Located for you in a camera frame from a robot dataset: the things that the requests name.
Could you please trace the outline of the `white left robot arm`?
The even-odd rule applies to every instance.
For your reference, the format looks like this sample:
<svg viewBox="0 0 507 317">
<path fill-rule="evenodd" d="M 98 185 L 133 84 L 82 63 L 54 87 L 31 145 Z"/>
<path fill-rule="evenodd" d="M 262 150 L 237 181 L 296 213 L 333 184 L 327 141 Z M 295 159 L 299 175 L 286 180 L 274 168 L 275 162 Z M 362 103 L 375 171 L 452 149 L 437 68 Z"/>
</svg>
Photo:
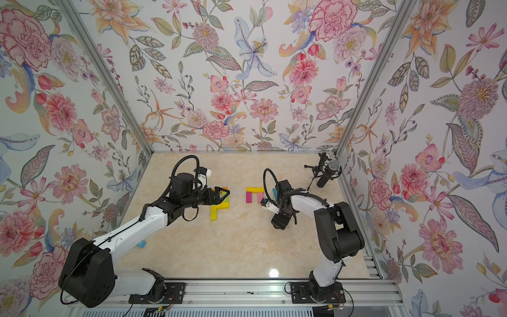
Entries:
<svg viewBox="0 0 507 317">
<path fill-rule="evenodd" d="M 115 265 L 147 237 L 174 223 L 187 209 L 223 203 L 229 190 L 209 188 L 206 179 L 189 173 L 172 176 L 163 194 L 146 203 L 140 216 L 94 240 L 79 239 L 73 243 L 58 281 L 62 293 L 88 308 L 124 295 L 162 302 L 167 290 L 161 274 L 147 268 L 118 272 Z"/>
</svg>

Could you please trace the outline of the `yellow green block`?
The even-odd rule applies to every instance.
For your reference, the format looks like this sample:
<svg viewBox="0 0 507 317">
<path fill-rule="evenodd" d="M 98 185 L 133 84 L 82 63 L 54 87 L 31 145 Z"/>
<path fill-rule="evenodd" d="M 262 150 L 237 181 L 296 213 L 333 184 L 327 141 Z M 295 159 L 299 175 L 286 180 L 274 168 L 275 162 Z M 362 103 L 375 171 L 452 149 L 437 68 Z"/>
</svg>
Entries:
<svg viewBox="0 0 507 317">
<path fill-rule="evenodd" d="M 217 220 L 217 207 L 216 206 L 210 207 L 210 220 L 211 221 Z"/>
</svg>

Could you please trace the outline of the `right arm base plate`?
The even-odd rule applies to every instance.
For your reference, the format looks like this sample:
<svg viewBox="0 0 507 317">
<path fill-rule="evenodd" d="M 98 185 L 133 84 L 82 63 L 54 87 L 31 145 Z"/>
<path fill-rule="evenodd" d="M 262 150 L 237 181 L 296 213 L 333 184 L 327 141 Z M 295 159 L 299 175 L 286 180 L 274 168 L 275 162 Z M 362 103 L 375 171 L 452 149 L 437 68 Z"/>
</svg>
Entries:
<svg viewBox="0 0 507 317">
<path fill-rule="evenodd" d="M 289 294 L 293 304 L 341 305 L 347 302 L 340 282 L 327 287 L 307 282 L 290 282 Z"/>
</svg>

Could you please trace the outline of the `yellow long block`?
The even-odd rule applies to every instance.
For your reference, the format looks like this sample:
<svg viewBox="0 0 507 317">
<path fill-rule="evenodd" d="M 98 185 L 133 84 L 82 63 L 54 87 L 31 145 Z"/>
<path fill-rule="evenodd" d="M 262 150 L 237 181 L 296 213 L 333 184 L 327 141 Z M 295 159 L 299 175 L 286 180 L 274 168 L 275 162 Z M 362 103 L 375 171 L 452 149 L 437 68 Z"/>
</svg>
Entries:
<svg viewBox="0 0 507 317">
<path fill-rule="evenodd" d="M 230 204 L 229 202 L 223 202 L 219 205 L 216 205 L 214 206 L 215 209 L 219 210 L 219 209 L 228 209 L 230 207 Z"/>
<path fill-rule="evenodd" d="M 260 192 L 264 192 L 264 189 L 259 188 L 259 187 L 247 187 L 246 191 L 252 192 L 252 193 L 260 193 Z"/>
</svg>

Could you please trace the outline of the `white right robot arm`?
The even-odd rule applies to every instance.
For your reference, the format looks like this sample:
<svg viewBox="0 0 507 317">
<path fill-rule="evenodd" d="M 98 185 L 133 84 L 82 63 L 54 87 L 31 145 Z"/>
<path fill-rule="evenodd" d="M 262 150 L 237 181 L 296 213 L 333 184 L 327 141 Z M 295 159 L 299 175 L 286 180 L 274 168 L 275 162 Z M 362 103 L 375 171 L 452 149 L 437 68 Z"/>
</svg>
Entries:
<svg viewBox="0 0 507 317">
<path fill-rule="evenodd" d="M 276 190 L 275 199 L 265 197 L 261 201 L 264 209 L 274 213 L 273 227 L 284 230 L 292 219 L 297 219 L 297 214 L 308 215 L 315 221 L 323 254 L 307 282 L 290 282 L 292 303 L 344 305 L 345 290 L 339 282 L 339 274 L 365 245 L 351 207 L 345 202 L 331 204 L 302 188 L 294 189 L 286 180 L 280 182 Z"/>
</svg>

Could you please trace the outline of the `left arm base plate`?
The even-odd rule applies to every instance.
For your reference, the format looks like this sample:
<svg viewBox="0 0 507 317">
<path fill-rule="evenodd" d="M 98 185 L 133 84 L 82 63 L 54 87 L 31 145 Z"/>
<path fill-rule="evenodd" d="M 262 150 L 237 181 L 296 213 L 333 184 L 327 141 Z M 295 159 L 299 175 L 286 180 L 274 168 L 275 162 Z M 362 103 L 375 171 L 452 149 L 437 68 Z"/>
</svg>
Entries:
<svg viewBox="0 0 507 317">
<path fill-rule="evenodd" d="M 185 283 L 164 282 L 147 295 L 132 295 L 129 301 L 133 304 L 182 304 L 185 290 Z"/>
</svg>

